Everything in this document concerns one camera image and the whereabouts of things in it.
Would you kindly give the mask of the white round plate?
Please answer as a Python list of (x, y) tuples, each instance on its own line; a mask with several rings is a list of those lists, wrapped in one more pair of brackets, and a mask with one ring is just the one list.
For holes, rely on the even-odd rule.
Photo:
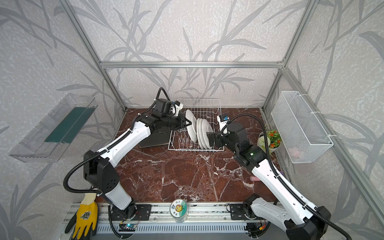
[[(212, 132), (213, 132), (213, 129), (212, 129), (211, 125), (209, 124), (207, 136), (208, 136), (208, 133), (212, 133)], [(209, 140), (209, 145), (210, 145), (209, 149), (211, 150), (213, 148), (213, 144), (210, 143), (210, 140)]]
[(186, 110), (186, 119), (191, 123), (187, 126), (189, 137), (192, 142), (196, 143), (198, 140), (196, 131), (197, 120), (191, 110)]
[(209, 149), (210, 148), (209, 139), (208, 139), (208, 136), (207, 136), (208, 126), (209, 126), (208, 121), (206, 119), (201, 119), (201, 121), (200, 121), (200, 130), (201, 130), (201, 139), (203, 141), (204, 149)]
[(204, 150), (204, 140), (201, 138), (201, 119), (197, 119), (197, 137), (200, 148)]

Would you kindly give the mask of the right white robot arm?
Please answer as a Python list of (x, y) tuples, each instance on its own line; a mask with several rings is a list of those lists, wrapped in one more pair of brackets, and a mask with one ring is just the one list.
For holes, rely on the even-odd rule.
[(278, 207), (253, 194), (243, 202), (245, 216), (267, 220), (285, 231), (290, 240), (319, 240), (328, 227), (316, 214), (329, 220), (330, 212), (325, 207), (316, 207), (297, 191), (268, 160), (266, 153), (250, 144), (241, 123), (229, 124), (226, 131), (227, 134), (222, 135), (208, 127), (202, 131), (202, 138), (209, 147), (228, 148), (235, 160), (261, 180), (282, 204)]

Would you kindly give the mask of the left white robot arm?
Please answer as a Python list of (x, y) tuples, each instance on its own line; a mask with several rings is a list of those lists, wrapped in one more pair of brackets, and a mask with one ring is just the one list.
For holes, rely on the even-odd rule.
[(139, 114), (132, 126), (112, 143), (99, 149), (96, 158), (84, 165), (84, 178), (99, 194), (119, 210), (126, 211), (134, 204), (120, 183), (115, 167), (142, 140), (167, 127), (173, 131), (190, 126), (179, 101), (158, 99), (150, 113)]

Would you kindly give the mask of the purple pink spoon toy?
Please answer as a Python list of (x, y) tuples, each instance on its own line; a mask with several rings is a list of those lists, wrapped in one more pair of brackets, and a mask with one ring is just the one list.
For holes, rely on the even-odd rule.
[(260, 182), (261, 180), (259, 179), (259, 178), (257, 178), (257, 177), (250, 177), (250, 180), (252, 181), (252, 182)]

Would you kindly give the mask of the white ribbed flower pot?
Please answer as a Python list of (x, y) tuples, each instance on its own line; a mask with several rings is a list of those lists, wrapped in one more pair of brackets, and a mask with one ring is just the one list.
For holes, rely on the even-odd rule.
[[(267, 142), (269, 144), (268, 149), (270, 153), (273, 153), (277, 148), (280, 147), (282, 143), (282, 138), (280, 133), (277, 130), (267, 131)], [(263, 150), (266, 151), (264, 133), (259, 134), (257, 145)]]

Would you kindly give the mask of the round green labelled can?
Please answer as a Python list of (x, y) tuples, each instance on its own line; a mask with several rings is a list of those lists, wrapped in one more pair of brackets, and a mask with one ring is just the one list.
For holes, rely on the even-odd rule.
[(182, 199), (174, 200), (170, 205), (170, 214), (175, 222), (184, 222), (188, 217), (187, 202)]

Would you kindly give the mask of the pink item in basket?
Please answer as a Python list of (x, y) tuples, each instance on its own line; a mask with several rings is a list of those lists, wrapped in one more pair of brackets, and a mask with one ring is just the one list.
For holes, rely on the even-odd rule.
[(303, 155), (303, 151), (296, 147), (289, 148), (288, 153), (292, 159), (300, 159)]

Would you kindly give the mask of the green mat in shelf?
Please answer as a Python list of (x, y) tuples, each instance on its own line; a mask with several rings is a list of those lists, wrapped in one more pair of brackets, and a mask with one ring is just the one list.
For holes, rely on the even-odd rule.
[(73, 108), (45, 139), (45, 143), (72, 143), (95, 110), (95, 108)]

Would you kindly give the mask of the green circuit board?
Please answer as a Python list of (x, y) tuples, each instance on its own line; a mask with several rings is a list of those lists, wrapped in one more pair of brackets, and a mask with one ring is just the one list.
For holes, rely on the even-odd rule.
[(138, 224), (132, 223), (120, 223), (119, 224), (119, 232), (135, 232)]

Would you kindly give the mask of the yellow black work glove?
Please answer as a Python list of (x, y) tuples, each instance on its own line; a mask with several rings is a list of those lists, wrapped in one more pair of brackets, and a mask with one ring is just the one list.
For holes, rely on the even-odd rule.
[(68, 234), (74, 228), (72, 240), (89, 240), (91, 236), (96, 235), (98, 225), (96, 196), (97, 194), (95, 193), (85, 193), (79, 209), (67, 224), (65, 234)]

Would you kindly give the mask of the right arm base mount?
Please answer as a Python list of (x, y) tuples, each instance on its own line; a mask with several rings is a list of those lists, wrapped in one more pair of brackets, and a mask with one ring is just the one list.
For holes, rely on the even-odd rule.
[(227, 204), (227, 211), (231, 215), (231, 220), (255, 220), (257, 217), (245, 207), (244, 204)]

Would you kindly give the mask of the white mesh wall basket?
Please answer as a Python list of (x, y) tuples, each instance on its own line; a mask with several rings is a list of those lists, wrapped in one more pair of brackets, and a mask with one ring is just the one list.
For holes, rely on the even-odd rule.
[(287, 153), (292, 147), (303, 151), (300, 159), (288, 153), (293, 164), (312, 163), (334, 145), (316, 114), (299, 92), (280, 93), (271, 115)]

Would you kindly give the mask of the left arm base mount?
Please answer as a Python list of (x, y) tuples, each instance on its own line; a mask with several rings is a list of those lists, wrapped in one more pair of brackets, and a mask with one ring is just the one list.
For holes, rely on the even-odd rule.
[(112, 206), (110, 215), (112, 221), (148, 221), (151, 214), (152, 205), (138, 204), (130, 205), (125, 210), (120, 210)]

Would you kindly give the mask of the clear plastic wall shelf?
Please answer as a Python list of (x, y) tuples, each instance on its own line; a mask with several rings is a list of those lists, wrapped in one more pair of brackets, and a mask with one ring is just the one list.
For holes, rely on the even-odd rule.
[(97, 107), (94, 97), (67, 94), (9, 155), (24, 163), (56, 163)]

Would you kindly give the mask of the aluminium frame rail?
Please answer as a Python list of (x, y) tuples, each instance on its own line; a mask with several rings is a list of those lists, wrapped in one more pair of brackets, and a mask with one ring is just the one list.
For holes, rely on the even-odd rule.
[[(83, 28), (77, 14), (71, 5), (70, 1), (60, 1), (59, 2), (63, 14), (69, 19), (76, 33), (78, 34), (80, 40), (84, 44), (86, 50), (91, 55), (91, 59), (96, 66), (96, 71), (102, 76), (102, 79), (107, 83), (110, 90), (113, 92), (114, 96), (117, 98), (119, 105), (123, 110), (127, 109), (127, 106), (124, 104), (122, 97), (116, 90), (116, 87), (113, 85), (109, 76), (107, 75), (105, 69), (102, 67), (103, 62), (100, 61), (97, 56), (95, 48), (92, 46), (92, 43), (89, 37), (86, 34), (85, 29)], [(308, 96), (307, 91), (302, 87), (298, 82), (298, 79), (294, 76), (292, 71), (288, 67), (288, 63), (292, 58), (292, 55), (295, 51), (295, 48), (299, 44), (300, 38), (303, 36), (305, 28), (308, 26), (310, 19), (315, 13), (315, 9), (319, 4), (318, 1), (308, 1), (304, 15), (302, 16), (299, 26), (294, 34), (293, 40), (290, 43), (288, 52), (281, 61), (277, 62), (106, 62), (108, 68), (193, 68), (193, 69), (205, 69), (205, 68), (272, 68), (278, 69), (278, 75), (274, 80), (272, 88), (268, 93), (266, 102), (270, 101), (270, 98), (273, 92), (276, 90), (277, 85), (280, 82), (281, 77), (285, 77), (290, 83), (290, 86), (297, 92), (299, 92), (304, 101), (308, 106), (316, 111), (316, 116), (320, 121), (320, 124), (325, 128), (326, 132), (333, 135), (336, 132), (332, 129), (329, 123), (326, 121), (325, 117), (318, 112), (318, 107), (312, 101), (310, 96)], [(345, 169), (345, 172), (349, 175), (350, 179), (357, 187), (361, 196), (366, 201), (367, 205), (371, 211), (375, 214), (378, 221), (382, 224), (384, 222), (384, 199), (380, 196), (379, 192), (374, 188), (372, 183), (369, 181), (368, 177), (363, 173), (363, 171), (358, 166), (357, 162), (352, 158), (352, 155), (348, 152), (345, 145), (339, 138), (336, 138), (334, 141), (334, 153), (338, 157), (341, 165)]]

